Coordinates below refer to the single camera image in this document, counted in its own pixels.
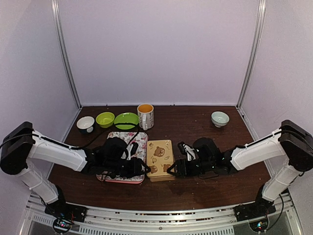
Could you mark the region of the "tan chocolate tin box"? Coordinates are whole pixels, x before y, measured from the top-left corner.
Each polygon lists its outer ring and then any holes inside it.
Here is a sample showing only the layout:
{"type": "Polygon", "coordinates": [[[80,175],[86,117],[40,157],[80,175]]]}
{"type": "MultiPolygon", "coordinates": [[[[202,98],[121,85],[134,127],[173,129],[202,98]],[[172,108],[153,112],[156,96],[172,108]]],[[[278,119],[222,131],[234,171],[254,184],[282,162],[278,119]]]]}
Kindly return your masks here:
{"type": "Polygon", "coordinates": [[[175,176],[171,174],[148,173],[147,177],[150,179],[151,182],[163,182],[163,181],[175,180],[175,176]]]}

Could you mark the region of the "tan tin lid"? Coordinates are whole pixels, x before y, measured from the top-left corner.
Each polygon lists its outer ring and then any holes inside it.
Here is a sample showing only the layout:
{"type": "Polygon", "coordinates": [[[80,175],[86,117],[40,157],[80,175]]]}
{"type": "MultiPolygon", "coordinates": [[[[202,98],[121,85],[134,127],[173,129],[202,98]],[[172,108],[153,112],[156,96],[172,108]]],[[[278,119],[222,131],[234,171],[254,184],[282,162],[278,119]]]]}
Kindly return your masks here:
{"type": "Polygon", "coordinates": [[[174,163],[171,140],[157,140],[147,142],[146,164],[152,174],[168,174],[167,169],[174,163]]]}

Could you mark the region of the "floral rectangular tray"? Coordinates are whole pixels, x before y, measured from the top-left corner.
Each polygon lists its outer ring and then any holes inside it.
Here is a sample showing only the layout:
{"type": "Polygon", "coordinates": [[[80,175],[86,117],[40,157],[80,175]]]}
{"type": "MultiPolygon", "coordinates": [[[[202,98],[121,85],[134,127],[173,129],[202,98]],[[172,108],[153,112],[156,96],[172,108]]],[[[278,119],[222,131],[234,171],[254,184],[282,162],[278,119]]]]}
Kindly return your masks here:
{"type": "MultiPolygon", "coordinates": [[[[147,141],[148,135],[144,132],[139,132],[136,137],[136,132],[110,132],[107,136],[109,138],[120,138],[126,144],[130,143],[137,143],[138,148],[136,152],[131,156],[131,158],[138,158],[141,159],[144,163],[146,163],[146,154],[147,154],[147,141]]],[[[134,176],[132,178],[125,178],[125,177],[116,177],[111,178],[110,176],[106,176],[106,171],[103,172],[102,175],[96,175],[97,179],[101,182],[111,182],[111,183],[124,183],[124,184],[141,184],[145,179],[145,174],[140,176],[134,176]]]]}

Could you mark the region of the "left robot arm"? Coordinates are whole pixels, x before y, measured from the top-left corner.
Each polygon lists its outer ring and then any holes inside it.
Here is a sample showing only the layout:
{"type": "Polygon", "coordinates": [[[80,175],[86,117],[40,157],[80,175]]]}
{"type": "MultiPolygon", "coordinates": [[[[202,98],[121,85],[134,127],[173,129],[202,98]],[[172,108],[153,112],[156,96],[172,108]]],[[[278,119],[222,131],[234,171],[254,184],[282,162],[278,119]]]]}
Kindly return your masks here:
{"type": "Polygon", "coordinates": [[[134,156],[138,149],[134,139],[125,142],[118,137],[108,138],[102,146],[89,149],[87,144],[72,146],[48,138],[35,131],[28,121],[7,135],[0,148],[1,170],[20,177],[59,217],[68,216],[70,206],[61,188],[43,177],[32,159],[62,165],[86,175],[106,172],[111,178],[132,178],[151,171],[144,160],[134,156]]]}

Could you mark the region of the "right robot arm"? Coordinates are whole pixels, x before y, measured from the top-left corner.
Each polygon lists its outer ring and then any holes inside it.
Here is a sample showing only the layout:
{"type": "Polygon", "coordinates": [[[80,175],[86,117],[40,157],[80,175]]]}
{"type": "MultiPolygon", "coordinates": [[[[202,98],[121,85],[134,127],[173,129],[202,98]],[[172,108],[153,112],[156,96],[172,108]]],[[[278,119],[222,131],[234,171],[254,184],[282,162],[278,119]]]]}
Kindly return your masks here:
{"type": "Polygon", "coordinates": [[[313,136],[291,120],[257,141],[237,145],[221,152],[210,138],[197,139],[192,146],[180,142],[178,148],[185,159],[176,160],[167,173],[176,177],[198,176],[207,172],[217,175],[237,173],[251,165],[285,156],[286,163],[260,187],[251,212],[261,216],[274,200],[302,173],[313,167],[313,136]]]}

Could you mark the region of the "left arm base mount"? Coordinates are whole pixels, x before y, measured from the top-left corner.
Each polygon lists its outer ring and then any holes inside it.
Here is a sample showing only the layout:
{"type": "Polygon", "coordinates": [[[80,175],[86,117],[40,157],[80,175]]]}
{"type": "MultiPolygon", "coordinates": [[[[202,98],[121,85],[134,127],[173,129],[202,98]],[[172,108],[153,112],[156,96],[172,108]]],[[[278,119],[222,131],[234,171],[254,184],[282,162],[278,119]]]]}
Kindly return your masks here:
{"type": "Polygon", "coordinates": [[[41,203],[45,206],[45,213],[55,217],[52,228],[57,234],[63,235],[73,228],[75,222],[85,221],[88,209],[84,206],[69,204],[63,199],[47,204],[41,198],[41,203]]]}

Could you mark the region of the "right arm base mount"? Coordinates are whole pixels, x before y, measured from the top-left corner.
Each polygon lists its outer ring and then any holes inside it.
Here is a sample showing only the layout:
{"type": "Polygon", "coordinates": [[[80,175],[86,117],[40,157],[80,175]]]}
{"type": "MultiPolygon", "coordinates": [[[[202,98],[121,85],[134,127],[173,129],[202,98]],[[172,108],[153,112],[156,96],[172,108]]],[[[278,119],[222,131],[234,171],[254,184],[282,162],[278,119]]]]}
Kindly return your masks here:
{"type": "Polygon", "coordinates": [[[234,207],[238,222],[249,220],[250,228],[257,233],[263,233],[269,228],[268,215],[276,212],[273,201],[268,201],[261,194],[256,196],[252,203],[241,204],[234,207]]]}

